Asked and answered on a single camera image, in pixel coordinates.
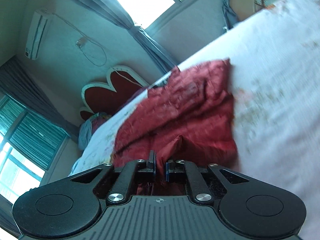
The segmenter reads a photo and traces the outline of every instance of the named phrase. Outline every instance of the heart-shaped headboard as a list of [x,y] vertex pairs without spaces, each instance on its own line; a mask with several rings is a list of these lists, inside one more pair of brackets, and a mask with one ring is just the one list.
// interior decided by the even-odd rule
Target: heart-shaped headboard
[[98,112],[114,115],[136,91],[147,86],[148,83],[131,68],[114,66],[107,72],[107,83],[94,82],[82,88],[85,107],[80,109],[81,118],[87,120]]

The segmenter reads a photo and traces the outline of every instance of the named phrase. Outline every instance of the curtain tieback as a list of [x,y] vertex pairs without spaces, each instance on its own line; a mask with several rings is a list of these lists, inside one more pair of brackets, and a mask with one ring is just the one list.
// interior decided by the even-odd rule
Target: curtain tieback
[[133,25],[128,32],[130,33],[131,36],[135,36],[139,31],[140,31],[140,25]]

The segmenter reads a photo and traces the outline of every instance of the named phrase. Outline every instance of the crosshair logo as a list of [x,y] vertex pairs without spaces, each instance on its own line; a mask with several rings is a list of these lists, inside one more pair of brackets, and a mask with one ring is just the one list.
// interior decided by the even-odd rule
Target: crosshair logo
[[155,201],[157,201],[158,203],[162,203],[165,200],[163,198],[157,198]]

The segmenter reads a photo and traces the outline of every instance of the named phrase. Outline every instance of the bed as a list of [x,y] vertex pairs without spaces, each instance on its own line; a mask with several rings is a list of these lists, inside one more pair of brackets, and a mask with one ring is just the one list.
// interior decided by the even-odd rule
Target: bed
[[[232,168],[299,196],[307,207],[304,240],[320,235],[319,53],[320,0],[279,0],[179,65],[231,59]],[[109,161],[117,130],[146,97],[144,91],[96,131],[71,174]]]

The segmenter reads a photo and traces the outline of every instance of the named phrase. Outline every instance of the silver screw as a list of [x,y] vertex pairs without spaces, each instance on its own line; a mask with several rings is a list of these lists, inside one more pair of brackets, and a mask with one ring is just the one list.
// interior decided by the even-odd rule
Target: silver screw
[[211,200],[211,198],[212,198],[211,195],[206,193],[201,193],[196,196],[196,199],[199,201],[209,201]]
[[124,199],[124,196],[122,194],[119,193],[113,193],[111,195],[108,196],[108,199],[112,202],[118,202]]

